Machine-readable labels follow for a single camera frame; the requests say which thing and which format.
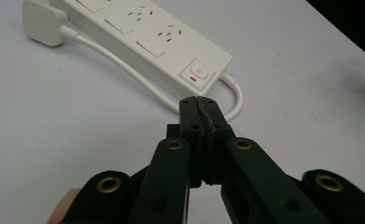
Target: white cable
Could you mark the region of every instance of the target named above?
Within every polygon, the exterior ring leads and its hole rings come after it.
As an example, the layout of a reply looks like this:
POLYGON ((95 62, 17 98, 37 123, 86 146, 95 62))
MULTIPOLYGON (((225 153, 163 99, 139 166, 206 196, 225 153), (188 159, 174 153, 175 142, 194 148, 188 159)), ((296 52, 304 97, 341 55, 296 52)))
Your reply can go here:
MULTIPOLYGON (((80 35, 75 30, 62 25, 60 27, 60 35, 68 40, 76 41, 80 44, 83 44, 90 49, 97 51, 98 53, 104 55, 107 59, 117 64, 120 68, 122 68, 125 72, 131 75, 135 80, 137 80, 142 86, 144 86, 147 90, 152 92, 155 96, 157 96, 165 105, 175 111, 177 114, 179 113, 179 106, 173 100, 165 96, 161 91, 159 91, 155 86, 153 86, 149 81, 147 81, 142 74, 133 69, 130 65, 124 62, 121 58, 110 52, 108 49, 102 47, 101 45, 89 40, 88 38, 80 35)), ((235 93, 236 96, 236 104, 234 108, 225 115, 225 119, 229 122, 232 121, 241 111, 243 107, 243 94, 241 93, 240 87, 237 82, 229 75, 224 74, 221 78, 235 93)))

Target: white power strip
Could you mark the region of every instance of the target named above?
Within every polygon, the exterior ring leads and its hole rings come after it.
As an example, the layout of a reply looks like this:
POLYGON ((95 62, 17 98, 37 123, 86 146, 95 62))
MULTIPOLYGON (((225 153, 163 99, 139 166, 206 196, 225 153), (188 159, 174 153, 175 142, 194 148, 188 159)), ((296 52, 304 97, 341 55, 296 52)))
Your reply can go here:
POLYGON ((232 56, 148 0, 49 0, 177 100, 206 95, 232 56))

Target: white table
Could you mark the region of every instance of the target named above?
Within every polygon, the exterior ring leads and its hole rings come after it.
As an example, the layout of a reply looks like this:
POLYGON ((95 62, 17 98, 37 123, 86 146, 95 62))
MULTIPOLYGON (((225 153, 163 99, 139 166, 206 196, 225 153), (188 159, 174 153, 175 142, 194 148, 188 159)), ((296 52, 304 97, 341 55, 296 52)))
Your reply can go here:
MULTIPOLYGON (((0 223, 44 223, 93 175, 146 166, 177 115, 102 56, 50 49, 0 1, 0 223)), ((326 169, 365 191, 365 53, 303 0, 156 4, 234 56, 245 107, 231 123, 289 175, 326 169)), ((208 97, 225 111, 233 96, 208 97)), ((190 192, 189 223, 230 223, 219 187, 190 192)))

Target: power cord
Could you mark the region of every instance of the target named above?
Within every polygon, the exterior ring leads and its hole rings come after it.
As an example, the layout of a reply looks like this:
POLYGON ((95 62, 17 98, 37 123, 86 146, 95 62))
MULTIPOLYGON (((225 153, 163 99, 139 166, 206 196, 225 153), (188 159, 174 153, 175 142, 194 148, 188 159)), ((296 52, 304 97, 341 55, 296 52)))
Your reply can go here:
MULTIPOLYGON (((157 96, 165 105, 176 113, 179 113, 178 104, 165 96, 152 83, 144 78, 142 74, 137 72, 108 49, 66 26, 68 22, 67 18, 64 11, 43 2, 36 0, 24 0, 22 2, 22 24, 24 32, 28 37, 51 47, 61 45, 64 40, 75 41, 97 51, 122 68, 142 86, 157 96)), ((243 94, 237 82, 229 74, 223 74, 220 79, 233 90, 236 96, 234 108, 225 115, 227 121, 232 121, 237 117, 243 107, 243 94)))

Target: skin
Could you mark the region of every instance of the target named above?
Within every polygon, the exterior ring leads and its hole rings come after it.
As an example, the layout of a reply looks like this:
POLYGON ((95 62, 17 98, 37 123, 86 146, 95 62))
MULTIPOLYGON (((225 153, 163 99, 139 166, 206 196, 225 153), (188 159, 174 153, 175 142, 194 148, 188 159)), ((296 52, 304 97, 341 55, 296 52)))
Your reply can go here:
POLYGON ((59 224, 79 192, 80 189, 70 189, 54 208, 47 224, 59 224))

